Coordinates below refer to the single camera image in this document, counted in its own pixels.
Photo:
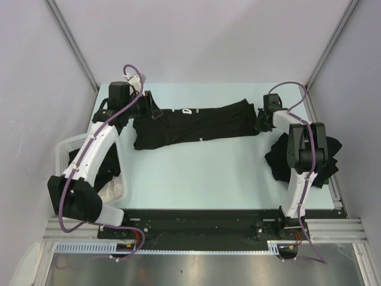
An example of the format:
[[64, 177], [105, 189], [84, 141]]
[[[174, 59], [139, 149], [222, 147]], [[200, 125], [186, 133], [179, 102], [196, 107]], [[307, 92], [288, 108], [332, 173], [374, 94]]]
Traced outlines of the black printed t shirt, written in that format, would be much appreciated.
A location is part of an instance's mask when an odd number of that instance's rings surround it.
[[219, 108], [164, 109], [157, 119], [135, 119], [134, 148], [154, 150], [185, 142], [257, 136], [257, 115], [246, 99]]

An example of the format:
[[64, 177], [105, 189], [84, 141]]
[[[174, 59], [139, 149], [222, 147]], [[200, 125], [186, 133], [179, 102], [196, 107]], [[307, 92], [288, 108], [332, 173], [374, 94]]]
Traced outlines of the white plastic basket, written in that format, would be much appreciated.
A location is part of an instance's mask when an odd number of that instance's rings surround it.
[[[57, 176], [60, 176], [62, 174], [62, 172], [65, 171], [66, 168], [68, 168], [69, 162], [71, 161], [69, 153], [74, 151], [74, 150], [81, 149], [81, 147], [85, 143], [85, 140], [87, 137], [88, 137], [88, 135], [86, 133], [76, 135], [76, 136], [73, 136], [69, 139], [61, 141], [56, 146], [56, 149], [55, 149], [55, 174]], [[116, 145], [116, 150], [118, 152], [120, 150], [120, 144], [118, 142], [116, 142], [114, 144]], [[127, 187], [127, 181], [126, 181], [126, 167], [125, 167], [124, 163], [122, 163], [121, 160], [119, 159], [119, 156], [118, 156], [118, 160], [119, 160], [120, 167], [121, 167], [120, 175], [123, 177], [123, 180], [124, 180], [124, 189], [126, 191], [126, 196], [125, 196], [125, 198], [126, 198], [128, 195], [128, 187]]]

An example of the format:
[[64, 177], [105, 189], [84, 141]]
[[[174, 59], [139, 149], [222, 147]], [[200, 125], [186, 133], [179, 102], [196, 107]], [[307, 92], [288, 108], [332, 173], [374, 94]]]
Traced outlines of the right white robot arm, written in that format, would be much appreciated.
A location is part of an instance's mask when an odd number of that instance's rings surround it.
[[304, 222], [305, 199], [318, 172], [329, 161], [329, 155], [323, 123], [301, 119], [283, 108], [278, 94], [266, 94], [263, 108], [258, 110], [255, 129], [271, 132], [275, 128], [288, 134], [286, 158], [291, 178], [274, 231], [279, 238], [288, 239]]

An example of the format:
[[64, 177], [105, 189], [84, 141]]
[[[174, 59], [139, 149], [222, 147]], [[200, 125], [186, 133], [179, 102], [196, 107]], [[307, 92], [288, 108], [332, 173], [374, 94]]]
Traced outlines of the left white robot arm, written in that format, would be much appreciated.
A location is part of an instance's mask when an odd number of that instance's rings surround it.
[[105, 170], [105, 163], [118, 175], [123, 173], [119, 136], [129, 120], [157, 119], [162, 113], [138, 76], [110, 83], [108, 98], [93, 115], [90, 131], [76, 156], [62, 174], [48, 181], [54, 212], [60, 220], [111, 225], [111, 232], [119, 238], [131, 233], [132, 224], [124, 219], [124, 211], [103, 202], [95, 182]]

